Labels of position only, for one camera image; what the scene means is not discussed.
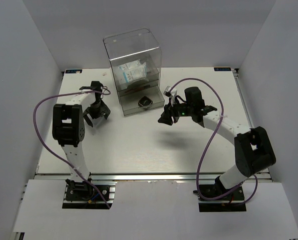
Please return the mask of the black square compact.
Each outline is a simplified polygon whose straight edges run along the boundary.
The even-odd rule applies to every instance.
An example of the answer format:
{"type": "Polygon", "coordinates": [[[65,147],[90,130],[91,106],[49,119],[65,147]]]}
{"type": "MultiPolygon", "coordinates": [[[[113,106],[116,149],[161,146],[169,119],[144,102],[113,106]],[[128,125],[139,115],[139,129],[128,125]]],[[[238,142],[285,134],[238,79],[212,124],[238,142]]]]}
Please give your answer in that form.
{"type": "Polygon", "coordinates": [[[147,96],[143,96],[138,101],[138,106],[143,110],[150,109],[152,104],[153,104],[153,100],[147,96]]]}

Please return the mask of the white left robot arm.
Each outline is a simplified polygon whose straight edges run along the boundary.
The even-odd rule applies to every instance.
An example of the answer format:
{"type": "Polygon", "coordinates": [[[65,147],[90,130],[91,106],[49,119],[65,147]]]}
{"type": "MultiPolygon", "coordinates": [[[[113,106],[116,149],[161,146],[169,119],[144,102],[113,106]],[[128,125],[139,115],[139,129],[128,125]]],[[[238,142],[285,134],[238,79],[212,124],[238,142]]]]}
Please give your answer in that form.
{"type": "Polygon", "coordinates": [[[107,119],[111,111],[102,100],[107,87],[99,81],[80,88],[81,93],[66,103],[53,107],[52,136],[65,153],[71,168],[71,181],[82,182],[90,179],[82,141],[86,134],[85,124],[94,127],[94,122],[107,119]]]}

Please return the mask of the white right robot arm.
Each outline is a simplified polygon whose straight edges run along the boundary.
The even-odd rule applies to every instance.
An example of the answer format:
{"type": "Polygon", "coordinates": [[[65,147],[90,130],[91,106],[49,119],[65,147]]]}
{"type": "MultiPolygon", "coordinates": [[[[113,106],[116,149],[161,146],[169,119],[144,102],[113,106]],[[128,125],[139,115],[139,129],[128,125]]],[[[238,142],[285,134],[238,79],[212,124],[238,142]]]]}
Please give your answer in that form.
{"type": "Polygon", "coordinates": [[[190,117],[198,125],[212,130],[234,146],[235,164],[216,178],[214,196],[222,200],[233,193],[233,188],[250,176],[274,165],[276,157],[266,130],[260,126],[249,128],[225,117],[217,108],[206,105],[200,89],[185,89],[185,99],[167,87],[164,95],[169,98],[158,122],[173,125],[180,117],[190,117]]]}

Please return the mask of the clear acrylic drawer organizer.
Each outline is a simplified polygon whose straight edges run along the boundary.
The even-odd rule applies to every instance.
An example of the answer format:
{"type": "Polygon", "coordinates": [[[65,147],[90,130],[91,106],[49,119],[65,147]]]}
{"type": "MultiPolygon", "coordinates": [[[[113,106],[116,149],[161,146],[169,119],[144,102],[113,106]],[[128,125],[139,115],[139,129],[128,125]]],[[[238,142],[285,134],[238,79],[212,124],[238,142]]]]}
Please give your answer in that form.
{"type": "Polygon", "coordinates": [[[103,38],[124,116],[164,106],[160,90],[162,49],[149,28],[103,38]]]}

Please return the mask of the cotton pad packet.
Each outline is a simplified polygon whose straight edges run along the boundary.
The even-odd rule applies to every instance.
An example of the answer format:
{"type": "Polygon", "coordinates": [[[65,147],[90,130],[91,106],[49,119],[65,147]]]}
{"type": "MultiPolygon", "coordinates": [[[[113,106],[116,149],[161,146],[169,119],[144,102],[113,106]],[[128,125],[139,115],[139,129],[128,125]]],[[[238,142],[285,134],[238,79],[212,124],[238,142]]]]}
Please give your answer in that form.
{"type": "Polygon", "coordinates": [[[146,62],[141,63],[140,60],[138,59],[138,60],[134,60],[131,62],[124,63],[122,65],[119,65],[117,68],[121,71],[140,70],[140,72],[143,72],[144,75],[146,75],[147,63],[146,62]]]}
{"type": "Polygon", "coordinates": [[[119,85],[125,85],[133,81],[145,78],[147,75],[144,68],[136,68],[129,70],[117,70],[116,76],[119,82],[119,85]]]}

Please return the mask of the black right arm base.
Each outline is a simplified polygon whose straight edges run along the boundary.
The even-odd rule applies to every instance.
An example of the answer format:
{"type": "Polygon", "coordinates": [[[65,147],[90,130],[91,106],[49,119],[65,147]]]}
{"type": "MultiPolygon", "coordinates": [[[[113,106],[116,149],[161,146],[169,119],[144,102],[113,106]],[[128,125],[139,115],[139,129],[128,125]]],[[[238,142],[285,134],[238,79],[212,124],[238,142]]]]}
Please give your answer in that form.
{"type": "Polygon", "coordinates": [[[193,194],[198,197],[201,213],[246,212],[245,196],[241,186],[230,191],[220,187],[217,183],[200,184],[199,191],[195,189],[193,194]]]}

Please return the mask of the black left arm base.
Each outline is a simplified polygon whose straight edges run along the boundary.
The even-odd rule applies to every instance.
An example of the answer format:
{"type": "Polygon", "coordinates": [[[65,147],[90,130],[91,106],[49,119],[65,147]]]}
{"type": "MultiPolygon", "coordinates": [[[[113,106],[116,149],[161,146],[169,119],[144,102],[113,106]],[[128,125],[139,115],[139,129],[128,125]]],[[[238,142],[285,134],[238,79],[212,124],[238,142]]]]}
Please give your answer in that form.
{"type": "Polygon", "coordinates": [[[108,210],[102,197],[86,182],[66,179],[66,188],[62,203],[63,209],[108,210]]]}

